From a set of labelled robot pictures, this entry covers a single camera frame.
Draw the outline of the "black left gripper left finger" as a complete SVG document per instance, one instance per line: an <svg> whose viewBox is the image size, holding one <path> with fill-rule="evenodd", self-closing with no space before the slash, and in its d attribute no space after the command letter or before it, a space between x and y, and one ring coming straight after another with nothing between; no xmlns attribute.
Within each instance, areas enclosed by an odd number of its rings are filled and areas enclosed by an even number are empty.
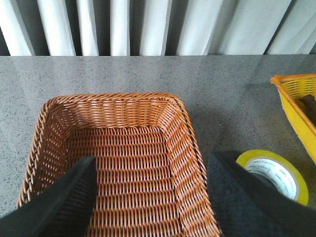
<svg viewBox="0 0 316 237"><path fill-rule="evenodd" d="M2 237L83 237L96 202L96 159L84 157L0 220Z"/></svg>

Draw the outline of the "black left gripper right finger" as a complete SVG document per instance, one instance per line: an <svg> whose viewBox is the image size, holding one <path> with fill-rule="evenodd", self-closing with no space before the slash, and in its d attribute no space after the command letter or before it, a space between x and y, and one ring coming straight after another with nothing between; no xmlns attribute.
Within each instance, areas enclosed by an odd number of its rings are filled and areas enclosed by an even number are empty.
<svg viewBox="0 0 316 237"><path fill-rule="evenodd" d="M225 237L314 237L316 211L290 200L214 151L207 162L207 193Z"/></svg>

